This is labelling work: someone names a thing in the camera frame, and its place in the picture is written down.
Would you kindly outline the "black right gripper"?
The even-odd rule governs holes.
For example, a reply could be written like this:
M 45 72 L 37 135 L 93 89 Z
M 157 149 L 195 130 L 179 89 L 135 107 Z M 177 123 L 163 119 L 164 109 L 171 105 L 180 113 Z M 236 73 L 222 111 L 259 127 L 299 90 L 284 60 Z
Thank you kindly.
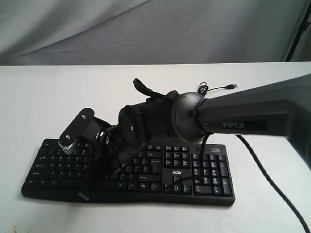
M 127 105 L 118 114 L 118 123 L 111 125 L 95 117 L 94 111 L 85 118 L 85 139 L 92 144 L 90 169 L 86 182 L 77 196 L 90 201 L 101 181 L 123 169 L 147 143 L 147 103 Z

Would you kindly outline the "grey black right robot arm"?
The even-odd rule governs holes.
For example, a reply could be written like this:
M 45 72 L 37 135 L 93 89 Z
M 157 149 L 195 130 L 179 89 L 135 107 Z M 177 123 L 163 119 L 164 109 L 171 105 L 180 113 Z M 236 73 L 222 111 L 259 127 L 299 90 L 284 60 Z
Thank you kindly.
M 97 181 L 121 169 L 150 140 L 169 138 L 206 144 L 214 133 L 285 137 L 302 160 L 311 163 L 311 77 L 304 75 L 221 97 L 171 91 L 160 94 L 133 81 L 147 100 L 127 105 L 115 126 L 84 134 L 95 138 L 90 174 L 79 197 L 89 200 Z

